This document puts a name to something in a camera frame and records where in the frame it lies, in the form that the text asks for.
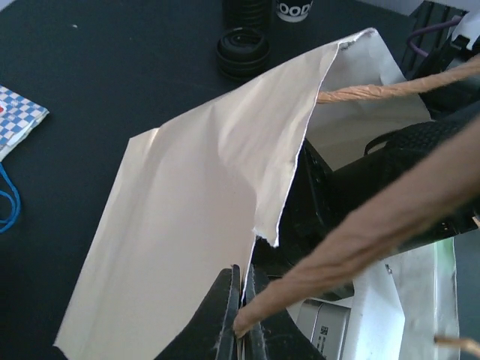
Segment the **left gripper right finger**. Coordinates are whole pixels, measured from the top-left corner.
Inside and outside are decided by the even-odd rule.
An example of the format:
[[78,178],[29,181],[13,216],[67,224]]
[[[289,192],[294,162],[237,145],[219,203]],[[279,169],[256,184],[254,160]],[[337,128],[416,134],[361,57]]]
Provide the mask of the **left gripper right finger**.
[[258,322],[245,335],[245,358],[250,360],[324,360],[301,333],[286,310]]

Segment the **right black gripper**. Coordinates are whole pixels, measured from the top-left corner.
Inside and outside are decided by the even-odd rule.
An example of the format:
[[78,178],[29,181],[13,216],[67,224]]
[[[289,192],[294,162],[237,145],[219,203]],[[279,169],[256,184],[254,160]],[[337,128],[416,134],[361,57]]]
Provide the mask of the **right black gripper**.
[[328,165],[313,143],[305,140],[280,216],[279,245],[273,247],[261,238],[255,244],[256,291],[278,282],[350,212],[470,123],[469,118],[453,118],[389,131],[372,139],[358,159],[338,169]]

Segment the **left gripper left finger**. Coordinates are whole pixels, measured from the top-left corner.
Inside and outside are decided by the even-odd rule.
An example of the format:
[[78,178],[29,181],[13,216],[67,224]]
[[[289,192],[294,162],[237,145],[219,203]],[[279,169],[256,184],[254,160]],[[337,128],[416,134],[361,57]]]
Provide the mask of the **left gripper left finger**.
[[160,360],[237,359],[233,331],[240,304],[240,268],[220,271],[184,329],[157,356]]

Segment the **cream paper bag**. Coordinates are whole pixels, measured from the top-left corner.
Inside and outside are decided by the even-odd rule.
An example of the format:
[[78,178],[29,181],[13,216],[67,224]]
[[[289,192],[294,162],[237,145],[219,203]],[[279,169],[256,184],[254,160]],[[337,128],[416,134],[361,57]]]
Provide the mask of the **cream paper bag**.
[[158,359],[222,269],[240,301],[258,283],[257,237],[278,228],[305,140],[333,166],[388,131],[426,122],[419,92],[479,60],[410,82],[377,30],[301,54],[130,139],[55,339],[68,359]]

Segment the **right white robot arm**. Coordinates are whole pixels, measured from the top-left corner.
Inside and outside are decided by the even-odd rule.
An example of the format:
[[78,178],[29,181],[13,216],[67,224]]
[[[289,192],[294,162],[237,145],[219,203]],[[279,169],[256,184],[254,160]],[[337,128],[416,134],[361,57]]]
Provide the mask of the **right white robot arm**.
[[[451,70],[479,54],[479,36],[453,35],[431,47],[412,73],[412,80]],[[479,75],[420,95],[430,116],[438,119],[391,130],[361,146],[363,155],[342,167],[319,154],[311,142],[302,145],[298,169],[280,220],[280,245],[257,242],[253,264],[271,279],[280,278],[306,257],[351,211],[413,168],[439,144],[461,131],[471,120],[461,115],[479,105]],[[479,197],[398,248],[400,253],[474,229],[470,218],[479,215]]]

